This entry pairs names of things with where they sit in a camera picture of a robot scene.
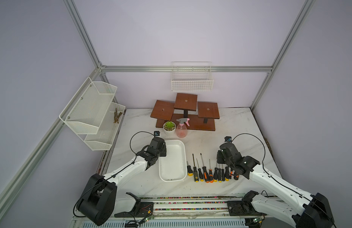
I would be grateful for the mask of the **black yellow-end screwdriver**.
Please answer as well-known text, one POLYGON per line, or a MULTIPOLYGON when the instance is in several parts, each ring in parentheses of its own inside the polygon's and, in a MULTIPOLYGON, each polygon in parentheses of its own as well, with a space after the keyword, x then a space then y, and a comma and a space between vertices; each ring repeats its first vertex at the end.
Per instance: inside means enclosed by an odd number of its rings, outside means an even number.
POLYGON ((222 182, 221 165, 218 164, 218 182, 222 182))

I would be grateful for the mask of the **black ribbed screwdriver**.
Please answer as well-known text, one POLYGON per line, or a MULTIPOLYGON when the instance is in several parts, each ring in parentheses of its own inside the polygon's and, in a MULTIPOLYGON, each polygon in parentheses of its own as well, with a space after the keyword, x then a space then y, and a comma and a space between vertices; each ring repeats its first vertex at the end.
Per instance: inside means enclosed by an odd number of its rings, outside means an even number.
POLYGON ((218 171, 219 171, 218 162, 216 162, 214 174, 213 174, 214 182, 218 182, 218 178, 219 178, 218 171))

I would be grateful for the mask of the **white plastic storage box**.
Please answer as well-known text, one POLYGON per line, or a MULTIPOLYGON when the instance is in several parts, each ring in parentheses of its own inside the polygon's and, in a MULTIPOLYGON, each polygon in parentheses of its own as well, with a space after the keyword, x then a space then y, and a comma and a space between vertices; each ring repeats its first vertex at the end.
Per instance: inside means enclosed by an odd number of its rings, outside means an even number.
POLYGON ((159 177, 164 182, 182 181, 187 177, 187 162, 184 143, 166 140, 166 157, 159 158, 159 177))

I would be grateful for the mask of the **black orange-band screwdriver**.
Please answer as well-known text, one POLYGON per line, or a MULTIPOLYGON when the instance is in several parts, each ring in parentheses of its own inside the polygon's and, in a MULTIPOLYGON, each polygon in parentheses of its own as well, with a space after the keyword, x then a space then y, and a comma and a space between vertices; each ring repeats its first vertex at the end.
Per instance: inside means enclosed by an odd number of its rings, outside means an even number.
POLYGON ((213 176, 213 169, 212 169, 212 166, 211 166, 211 160, 209 160, 209 181, 210 183, 213 183, 214 182, 214 176, 213 176))

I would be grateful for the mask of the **black orange hex-collar screwdriver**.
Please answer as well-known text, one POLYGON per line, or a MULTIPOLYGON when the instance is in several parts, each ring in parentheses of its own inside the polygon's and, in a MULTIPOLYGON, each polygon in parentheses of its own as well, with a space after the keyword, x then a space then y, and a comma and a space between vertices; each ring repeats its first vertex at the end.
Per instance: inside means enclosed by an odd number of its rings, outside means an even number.
POLYGON ((200 154, 200 157, 201 157, 201 160, 202 160, 202 172, 203 172, 204 181, 206 183, 209 183, 210 182, 209 175, 208 175, 206 166, 204 165, 204 160, 203 160, 202 154, 200 154))

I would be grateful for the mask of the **thin black precision screwdriver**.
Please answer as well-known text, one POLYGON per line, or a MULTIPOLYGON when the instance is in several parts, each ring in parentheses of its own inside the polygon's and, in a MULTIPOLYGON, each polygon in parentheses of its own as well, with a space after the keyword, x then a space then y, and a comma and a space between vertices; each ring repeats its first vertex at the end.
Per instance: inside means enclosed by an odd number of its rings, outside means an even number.
POLYGON ((196 162, 197 162, 197 167, 198 167, 199 179, 200 179, 201 181, 204 181, 203 173, 202 173, 202 170, 201 170, 201 168, 200 168, 200 166, 199 166, 198 160, 196 160, 196 162))

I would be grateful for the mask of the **long yellow-dotted flathead screwdriver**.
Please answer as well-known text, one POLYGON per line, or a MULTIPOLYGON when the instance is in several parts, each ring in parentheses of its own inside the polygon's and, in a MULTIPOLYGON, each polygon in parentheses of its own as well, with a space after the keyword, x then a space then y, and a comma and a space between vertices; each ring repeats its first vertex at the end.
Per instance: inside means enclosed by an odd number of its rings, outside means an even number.
POLYGON ((194 154, 193 155, 193 163, 194 163, 194 167, 193 167, 193 175, 194 175, 194 181, 195 182, 199 182, 199 175, 198 175, 198 170, 197 170, 197 167, 196 167, 196 164, 195 164, 195 156, 194 154))

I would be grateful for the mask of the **stubby black yellow screwdriver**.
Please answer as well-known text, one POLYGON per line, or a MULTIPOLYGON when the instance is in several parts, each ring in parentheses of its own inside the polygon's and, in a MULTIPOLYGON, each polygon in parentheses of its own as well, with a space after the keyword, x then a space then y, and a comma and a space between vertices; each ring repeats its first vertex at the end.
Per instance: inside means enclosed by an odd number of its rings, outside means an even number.
POLYGON ((193 176, 193 170, 191 168, 191 166, 189 165, 189 162, 186 162, 186 168, 187 168, 187 174, 188 176, 193 176))

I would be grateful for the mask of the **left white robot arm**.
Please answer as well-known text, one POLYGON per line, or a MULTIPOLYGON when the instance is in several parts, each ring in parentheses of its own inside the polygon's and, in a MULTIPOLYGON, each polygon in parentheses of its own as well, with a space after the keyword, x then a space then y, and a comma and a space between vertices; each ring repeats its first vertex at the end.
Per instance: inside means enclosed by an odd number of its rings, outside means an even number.
POLYGON ((166 143, 163 138, 153 137, 149 145, 136 153, 133 161, 105 175, 92 175, 74 209, 90 219, 97 226, 104 224, 112 215, 118 188, 136 175, 153 166, 159 157, 166 156, 166 143))

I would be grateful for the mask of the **potted green succulent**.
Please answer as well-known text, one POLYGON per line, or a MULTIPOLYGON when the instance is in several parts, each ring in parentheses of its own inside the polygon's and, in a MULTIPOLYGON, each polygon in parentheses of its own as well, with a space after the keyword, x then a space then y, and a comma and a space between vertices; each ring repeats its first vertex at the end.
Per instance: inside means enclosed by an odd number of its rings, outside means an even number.
POLYGON ((172 134, 176 130, 176 124, 172 121, 167 121, 163 124, 163 130, 167 135, 172 134))

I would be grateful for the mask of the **brown wooden tiered stand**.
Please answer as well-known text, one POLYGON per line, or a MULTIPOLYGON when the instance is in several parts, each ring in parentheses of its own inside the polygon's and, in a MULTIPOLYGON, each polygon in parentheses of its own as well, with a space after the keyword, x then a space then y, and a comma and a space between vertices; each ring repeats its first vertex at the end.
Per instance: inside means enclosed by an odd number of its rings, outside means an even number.
POLYGON ((215 131, 215 120, 220 119, 219 107, 214 102, 199 102, 198 95, 178 93, 174 102, 157 100, 150 115, 157 120, 156 127, 167 121, 178 123, 188 118, 190 130, 215 131))

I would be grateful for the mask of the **brown twigs in shelf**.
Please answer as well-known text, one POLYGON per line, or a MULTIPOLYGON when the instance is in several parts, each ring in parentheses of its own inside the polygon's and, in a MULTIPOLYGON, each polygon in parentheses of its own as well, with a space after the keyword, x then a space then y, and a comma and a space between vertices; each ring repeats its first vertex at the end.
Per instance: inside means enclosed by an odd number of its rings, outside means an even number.
POLYGON ((114 122, 113 123, 120 123, 120 119, 123 115, 123 112, 122 110, 118 110, 117 108, 115 109, 115 112, 114 112, 114 122))

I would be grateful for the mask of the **white mesh shelf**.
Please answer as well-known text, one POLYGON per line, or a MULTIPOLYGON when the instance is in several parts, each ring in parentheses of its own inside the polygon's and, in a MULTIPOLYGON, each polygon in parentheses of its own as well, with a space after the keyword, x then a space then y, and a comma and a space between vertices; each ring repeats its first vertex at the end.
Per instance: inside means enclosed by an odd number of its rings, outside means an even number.
POLYGON ((105 118, 117 87, 87 78, 60 113, 62 120, 77 135, 95 135, 105 118))
POLYGON ((126 107, 123 105, 113 102, 110 103, 109 109, 104 116, 98 133, 96 135, 87 135, 85 137, 84 142, 92 151, 110 150, 118 132, 125 109, 126 107), (117 122, 114 122, 115 111, 117 111, 118 115, 122 113, 117 122))

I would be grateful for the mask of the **white mesh upper shelf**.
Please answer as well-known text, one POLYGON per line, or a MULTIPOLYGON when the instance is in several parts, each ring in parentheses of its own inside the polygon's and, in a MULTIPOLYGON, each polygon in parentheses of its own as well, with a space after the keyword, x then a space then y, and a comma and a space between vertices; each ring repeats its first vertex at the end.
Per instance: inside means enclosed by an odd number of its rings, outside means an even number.
POLYGON ((62 120, 77 135, 95 135, 105 118, 117 87, 87 78, 60 113, 62 120))

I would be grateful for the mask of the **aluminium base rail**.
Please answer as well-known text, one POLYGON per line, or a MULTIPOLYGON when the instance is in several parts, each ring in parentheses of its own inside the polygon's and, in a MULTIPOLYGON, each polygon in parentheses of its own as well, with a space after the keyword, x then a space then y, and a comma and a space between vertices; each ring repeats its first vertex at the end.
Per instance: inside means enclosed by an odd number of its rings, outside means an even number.
POLYGON ((263 228, 272 216, 243 212, 240 197, 142 198, 135 215, 111 215, 103 228, 263 228))

